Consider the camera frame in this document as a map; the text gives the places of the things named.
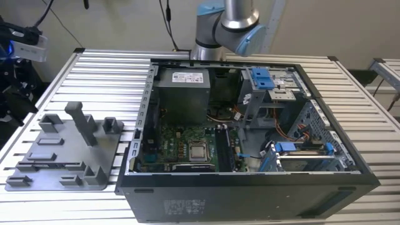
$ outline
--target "label sticker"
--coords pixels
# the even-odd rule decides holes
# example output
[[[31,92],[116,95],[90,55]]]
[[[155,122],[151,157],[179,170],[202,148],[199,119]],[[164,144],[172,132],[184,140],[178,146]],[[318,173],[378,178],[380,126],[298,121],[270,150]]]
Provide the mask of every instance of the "label sticker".
[[[172,74],[172,82],[178,83],[203,83],[203,73],[182,73]]]
[[[239,119],[240,119],[240,116],[242,116],[242,114],[240,114],[240,112],[238,112],[238,113],[235,114],[234,119],[235,119],[235,120],[239,120]]]
[[[278,84],[278,85],[284,84],[284,81],[282,81],[282,80],[275,80],[274,82],[275,82],[275,84]]]

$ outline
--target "black cable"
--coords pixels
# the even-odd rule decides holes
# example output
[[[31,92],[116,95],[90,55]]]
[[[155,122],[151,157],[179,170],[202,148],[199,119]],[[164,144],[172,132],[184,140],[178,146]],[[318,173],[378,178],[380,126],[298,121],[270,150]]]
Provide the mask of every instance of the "black cable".
[[[395,102],[396,101],[392,101],[392,103],[390,104],[388,111],[391,111],[391,109],[394,108]]]
[[[44,13],[42,15],[40,19],[36,21],[34,27],[38,27],[42,24],[46,16],[48,15],[48,12],[50,12],[50,9],[51,9],[51,5],[52,5],[54,1],[55,0],[50,0],[50,3],[47,4],[46,10],[44,10]]]
[[[300,135],[300,137],[298,137],[298,139],[295,140],[295,141],[298,141],[302,137],[304,137],[304,134],[303,135]]]
[[[171,41],[172,41],[172,44],[174,44],[174,48],[178,49],[178,46],[176,46],[176,43],[175,43],[175,40],[174,40],[171,31],[170,31],[168,25],[167,25],[166,14],[164,14],[164,7],[163,7],[162,0],[159,0],[159,4],[160,4],[160,8],[162,8],[162,13],[163,13],[163,20],[164,20],[164,24],[166,24],[166,29],[167,29],[168,35],[170,35],[170,37],[171,37]]]
[[[56,15],[56,13],[55,13],[55,11],[54,11],[52,9],[50,9],[50,10],[51,10],[52,14],[55,15],[55,17],[58,18],[58,20],[59,20],[59,22],[60,22],[63,28],[64,28],[66,31],[71,34],[72,38],[76,40],[78,44],[79,44],[80,47],[83,48],[83,45],[82,45],[80,41],[76,39],[76,37],[74,36],[74,34],[71,33],[71,31],[70,31],[70,30],[67,29],[67,27],[64,26],[64,24],[63,24],[60,18],[58,17],[58,15]]]
[[[382,85],[383,81],[384,81],[384,79],[380,81],[380,83],[379,83],[379,85],[378,85],[378,87],[376,87],[376,89],[375,89],[375,92],[374,92],[374,94],[372,94],[374,97],[375,97],[375,95],[376,95],[378,89],[380,88],[380,85]]]
[[[164,13],[164,7],[163,7],[163,4],[162,4],[162,0],[159,0],[159,3],[160,3],[162,13],[163,13],[163,20],[164,20],[164,24],[166,24],[166,29],[167,29],[168,35],[171,37],[174,48],[178,52],[188,52],[190,53],[190,59],[191,59],[192,50],[191,49],[180,49],[178,47],[178,44],[175,42],[175,38],[174,38],[174,35],[172,35],[170,0],[167,0],[166,13]]]

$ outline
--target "aluminum extrusion table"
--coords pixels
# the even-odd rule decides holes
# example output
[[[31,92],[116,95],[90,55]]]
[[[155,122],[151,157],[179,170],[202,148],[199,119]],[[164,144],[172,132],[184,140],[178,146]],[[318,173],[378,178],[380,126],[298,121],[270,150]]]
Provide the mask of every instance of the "aluminum extrusion table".
[[[114,190],[123,152],[135,129],[151,58],[186,59],[188,54],[88,49],[74,53],[36,104],[39,113],[27,116],[27,125],[18,129],[0,151],[0,222],[30,225],[138,223],[124,196],[116,196]],[[400,124],[340,62],[331,61],[328,57],[283,55],[254,55],[247,58],[228,55],[227,58],[231,61],[302,64],[382,182],[380,187],[327,220],[271,221],[268,224],[400,224]],[[15,165],[40,132],[39,119],[44,113],[56,113],[67,119],[63,109],[68,101],[82,101],[84,112],[92,114],[95,119],[112,116],[126,124],[108,187],[103,191],[87,192],[7,192],[6,179],[12,175]],[[267,221],[227,224],[264,223]]]
[[[370,70],[375,70],[400,92],[400,60],[375,58]]]

